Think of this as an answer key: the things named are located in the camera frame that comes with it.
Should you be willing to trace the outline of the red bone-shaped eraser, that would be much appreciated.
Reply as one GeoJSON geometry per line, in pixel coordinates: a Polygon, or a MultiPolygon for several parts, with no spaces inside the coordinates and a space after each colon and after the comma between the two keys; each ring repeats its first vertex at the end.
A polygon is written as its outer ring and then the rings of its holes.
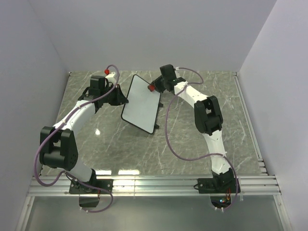
{"type": "Polygon", "coordinates": [[[150,85],[148,86],[148,89],[149,89],[150,92],[153,92],[153,91],[155,91],[156,87],[155,87],[155,85],[150,84],[150,85]]]}

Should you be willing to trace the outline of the small white whiteboard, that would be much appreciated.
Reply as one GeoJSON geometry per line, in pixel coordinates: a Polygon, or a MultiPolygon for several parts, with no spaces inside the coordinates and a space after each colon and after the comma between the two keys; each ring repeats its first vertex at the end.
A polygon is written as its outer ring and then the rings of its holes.
{"type": "Polygon", "coordinates": [[[153,134],[156,124],[161,93],[148,87],[150,83],[134,75],[127,94],[128,103],[124,105],[121,118],[125,122],[153,134]]]}

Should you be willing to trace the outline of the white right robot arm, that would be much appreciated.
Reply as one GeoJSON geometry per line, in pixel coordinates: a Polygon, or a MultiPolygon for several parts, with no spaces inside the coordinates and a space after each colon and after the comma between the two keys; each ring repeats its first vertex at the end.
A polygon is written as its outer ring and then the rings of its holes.
{"type": "Polygon", "coordinates": [[[224,192],[232,185],[238,186],[237,174],[226,156],[226,150],[222,140],[223,116],[216,96],[207,96],[193,87],[202,85],[202,76],[186,67],[174,67],[171,64],[160,67],[161,76],[152,81],[148,89],[150,91],[172,92],[174,94],[167,106],[165,117],[165,138],[170,151],[180,160],[196,161],[206,157],[211,158],[211,171],[213,175],[212,186],[217,192],[224,192]],[[179,75],[179,70],[187,70],[195,73],[200,78],[199,82],[188,82],[179,75]],[[169,110],[176,98],[182,98],[194,111],[194,124],[207,144],[209,154],[195,158],[184,158],[175,152],[169,141],[167,120],[169,110]]]}

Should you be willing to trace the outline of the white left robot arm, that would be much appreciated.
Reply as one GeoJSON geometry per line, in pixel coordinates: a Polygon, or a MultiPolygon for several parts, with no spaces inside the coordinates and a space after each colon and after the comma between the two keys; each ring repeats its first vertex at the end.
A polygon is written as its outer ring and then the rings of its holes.
{"type": "Polygon", "coordinates": [[[40,146],[35,163],[60,169],[62,173],[80,184],[85,193],[98,189],[94,169],[79,158],[75,135],[83,125],[106,103],[120,106],[128,103],[118,83],[120,74],[111,72],[106,76],[92,76],[73,109],[52,127],[40,132],[40,146]]]}

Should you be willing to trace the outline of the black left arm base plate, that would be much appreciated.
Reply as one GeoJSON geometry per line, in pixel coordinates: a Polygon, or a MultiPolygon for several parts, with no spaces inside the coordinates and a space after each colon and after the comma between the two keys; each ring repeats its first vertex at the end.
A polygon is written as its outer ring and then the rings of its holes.
{"type": "Polygon", "coordinates": [[[69,194],[109,194],[113,189],[112,179],[98,179],[93,185],[71,181],[69,194]]]}

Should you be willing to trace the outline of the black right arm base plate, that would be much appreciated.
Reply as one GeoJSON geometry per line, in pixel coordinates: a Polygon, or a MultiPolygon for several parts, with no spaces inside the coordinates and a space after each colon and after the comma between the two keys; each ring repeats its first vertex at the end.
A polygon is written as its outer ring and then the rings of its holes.
{"type": "Polygon", "coordinates": [[[219,180],[217,178],[198,178],[193,186],[200,194],[226,194],[240,193],[239,184],[236,185],[235,178],[231,180],[219,180]]]}

